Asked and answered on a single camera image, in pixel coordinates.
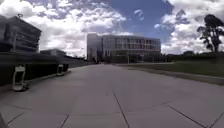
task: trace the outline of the building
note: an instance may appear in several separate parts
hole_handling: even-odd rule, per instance
[[[66,52],[61,51],[59,49],[42,50],[42,51],[40,51],[40,53],[45,54],[45,55],[58,56],[58,57],[66,56]]]
[[[97,34],[87,35],[87,59],[101,61],[107,57],[123,56],[130,59],[135,56],[137,61],[144,57],[160,55],[159,39],[139,36],[117,36]]]
[[[12,49],[12,45],[5,40],[7,24],[8,19],[0,15],[0,52],[8,52]]]
[[[35,53],[39,50],[41,30],[17,16],[8,19],[4,41],[12,45],[12,52]]]

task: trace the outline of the road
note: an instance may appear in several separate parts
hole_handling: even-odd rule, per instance
[[[112,65],[5,93],[10,128],[223,128],[224,88]]]

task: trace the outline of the grass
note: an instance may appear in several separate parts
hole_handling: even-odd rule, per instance
[[[201,62],[176,62],[174,64],[148,64],[148,65],[126,65],[136,68],[165,70],[173,72],[183,72],[189,74],[199,74],[206,76],[224,77],[224,63],[214,63],[209,61]]]

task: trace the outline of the curved building facade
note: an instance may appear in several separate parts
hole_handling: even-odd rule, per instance
[[[139,36],[87,36],[87,59],[100,60],[108,56],[155,56],[161,53],[160,39]]]

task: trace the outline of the low wall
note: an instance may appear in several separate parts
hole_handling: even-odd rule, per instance
[[[25,81],[57,73],[58,64],[26,64]],[[68,71],[68,64],[64,64],[64,72]],[[0,86],[12,84],[14,65],[0,65]]]

